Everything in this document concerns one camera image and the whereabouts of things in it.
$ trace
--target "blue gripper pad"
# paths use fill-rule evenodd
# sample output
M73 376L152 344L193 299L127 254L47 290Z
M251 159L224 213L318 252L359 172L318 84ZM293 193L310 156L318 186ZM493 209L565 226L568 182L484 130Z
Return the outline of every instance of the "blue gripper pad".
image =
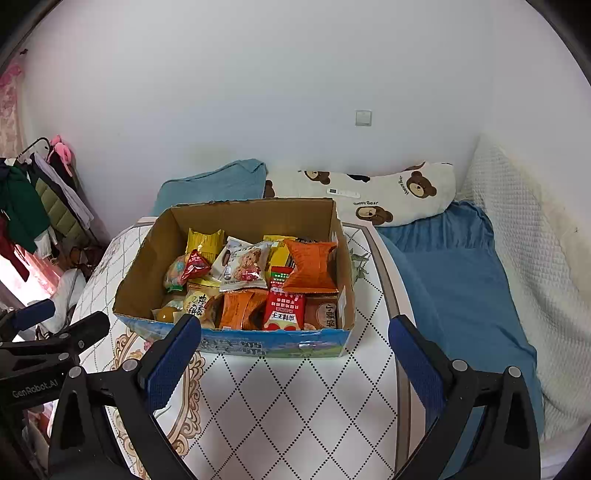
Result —
M446 404L441 376L399 317L390 320L388 340L390 348L400 361L423 407L425 407L426 425L429 427L443 411Z
M164 408L178 384L201 341L201 324L193 315L185 314L163 340L154 342L152 348L166 347L160 360L145 377L146 408L150 413Z
M50 299L38 301L28 307L14 312L12 328L15 332L27 330L43 320L53 317L56 314L56 306Z

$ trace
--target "screw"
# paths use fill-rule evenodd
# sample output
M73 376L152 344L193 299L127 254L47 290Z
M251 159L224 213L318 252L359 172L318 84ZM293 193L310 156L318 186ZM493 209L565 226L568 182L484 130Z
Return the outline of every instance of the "screw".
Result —
M82 369L80 367L72 367L68 372L68 376L70 378L76 378L78 375L82 373Z
M521 370L517 367L509 367L509 375L515 378L519 378L521 376Z
M459 372L465 372L468 370L468 364L464 360L454 360L452 362L452 367Z
M126 360L125 362L123 362L123 365L122 365L123 370L125 370L126 372L131 372L137 366L138 366L138 361L135 358L130 358L130 359Z

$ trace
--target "green jacket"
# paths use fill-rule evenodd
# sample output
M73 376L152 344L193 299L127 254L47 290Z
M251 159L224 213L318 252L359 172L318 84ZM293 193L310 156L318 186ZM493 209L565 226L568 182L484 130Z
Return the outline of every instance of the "green jacket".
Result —
M35 253L35 237L47 230L49 217L35 188L18 168L0 166L0 209L8 217L10 240Z

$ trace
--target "wall light switch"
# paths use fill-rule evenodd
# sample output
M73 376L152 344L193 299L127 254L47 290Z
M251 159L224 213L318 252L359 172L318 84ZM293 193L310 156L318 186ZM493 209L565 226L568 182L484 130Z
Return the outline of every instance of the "wall light switch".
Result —
M355 126L356 127L371 127L371 110L356 110L355 111Z

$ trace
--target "patterned bed sheet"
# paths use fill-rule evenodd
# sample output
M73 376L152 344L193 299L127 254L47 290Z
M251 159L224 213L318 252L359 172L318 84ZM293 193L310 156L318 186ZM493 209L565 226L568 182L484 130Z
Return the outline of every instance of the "patterned bed sheet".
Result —
M150 347L112 307L151 223L140 221L111 242L78 302L74 321L96 311L111 320L108 336L81 357L87 372L116 369ZM410 305L404 287L371 225L343 229L356 278L346 355L196 352L167 406L154 413L197 478L388 480L422 437L424 409L387 341L389 319ZM108 416L130 469L147 478L117 410L108 407Z

